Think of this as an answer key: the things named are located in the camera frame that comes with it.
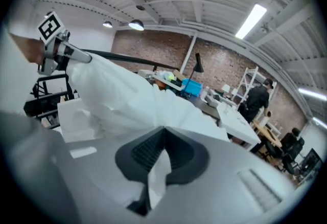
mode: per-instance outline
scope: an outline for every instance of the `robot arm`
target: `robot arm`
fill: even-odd
[[[55,12],[38,26],[44,42],[44,55],[39,73],[51,75],[54,70],[65,70],[70,59],[89,63],[92,57],[85,51],[68,43],[71,33],[65,29]]]

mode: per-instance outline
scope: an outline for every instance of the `ceiling light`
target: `ceiling light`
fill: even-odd
[[[112,24],[111,24],[110,21],[106,21],[106,22],[104,22],[102,25],[103,25],[104,27],[106,27],[106,28],[112,28]]]
[[[323,123],[320,119],[317,119],[317,118],[313,118],[313,120],[320,124],[321,126],[323,126],[325,129],[327,129],[327,125],[325,123]]]
[[[243,39],[247,35],[247,33],[249,33],[250,30],[255,26],[255,24],[258,23],[258,21],[263,17],[263,15],[265,15],[266,11],[266,8],[260,6],[259,4],[255,4],[250,15],[247,17],[235,37]]]
[[[137,5],[136,8],[138,10],[145,11],[145,7],[143,7],[142,5]]]
[[[300,91],[304,95],[308,95],[308,96],[311,96],[311,97],[315,97],[317,99],[327,101],[327,97],[325,95],[323,95],[323,94],[316,93],[316,92],[313,92],[313,91],[308,91],[308,90],[306,90],[304,88],[299,88],[298,91]]]
[[[142,23],[142,21],[135,19],[133,21],[131,21],[128,26],[130,26],[131,28],[135,29],[135,30],[144,30],[144,25]]]

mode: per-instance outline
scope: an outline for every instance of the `white ceiling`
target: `white ceiling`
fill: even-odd
[[[243,41],[238,40],[235,34],[255,3],[267,13]],[[92,12],[118,29],[127,29],[137,18],[147,29],[198,32],[255,61],[279,80],[307,116],[326,121],[326,103],[297,91],[301,86],[327,93],[326,36],[311,0],[38,0],[37,7],[41,13],[51,8],[79,15]],[[262,31],[264,24],[267,33]]]

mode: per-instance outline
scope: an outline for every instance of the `white column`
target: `white column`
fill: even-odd
[[[185,69],[185,67],[186,67],[186,64],[187,64],[187,62],[188,62],[188,60],[189,60],[189,58],[190,58],[190,55],[191,55],[191,52],[192,52],[192,49],[193,49],[193,47],[194,47],[194,44],[195,44],[195,41],[196,41],[196,38],[197,38],[197,37],[198,37],[198,32],[196,32],[196,33],[194,34],[193,39],[192,39],[192,42],[191,42],[191,45],[190,45],[190,47],[189,47],[189,50],[188,50],[188,52],[187,52],[187,54],[186,54],[186,56],[185,56],[185,59],[184,59],[183,64],[182,64],[182,67],[180,68],[180,73],[181,73],[181,74],[183,74],[183,71],[184,71],[184,69]]]

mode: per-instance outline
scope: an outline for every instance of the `brick wall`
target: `brick wall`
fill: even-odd
[[[191,38],[177,33],[163,31],[118,31],[113,41],[112,52],[140,57],[160,63],[181,67]],[[237,88],[246,68],[255,69],[256,64],[248,58],[213,42],[197,39],[184,75],[188,77],[196,63],[195,53],[200,53],[204,73],[194,73],[192,79],[220,89],[224,84],[231,90]],[[135,63],[118,63],[129,70],[150,69],[151,67]],[[259,71],[274,80],[264,69]],[[282,134],[293,127],[302,129],[307,120],[293,100],[292,96],[278,84],[269,110],[270,121],[277,128],[282,127]]]
[[[111,52],[156,61],[180,68],[192,39],[189,36],[164,31],[116,32]],[[151,70],[153,66],[116,61],[131,70]]]

